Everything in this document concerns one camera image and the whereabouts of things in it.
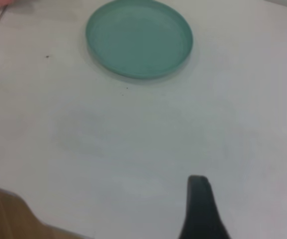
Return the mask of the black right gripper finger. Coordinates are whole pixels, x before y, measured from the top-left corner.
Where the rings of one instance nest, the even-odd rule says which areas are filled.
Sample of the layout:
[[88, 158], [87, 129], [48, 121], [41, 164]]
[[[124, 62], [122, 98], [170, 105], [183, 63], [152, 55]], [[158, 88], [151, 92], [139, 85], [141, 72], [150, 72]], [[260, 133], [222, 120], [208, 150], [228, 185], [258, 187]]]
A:
[[186, 216], [180, 239], [229, 239], [215, 202], [209, 180], [205, 176], [188, 178]]

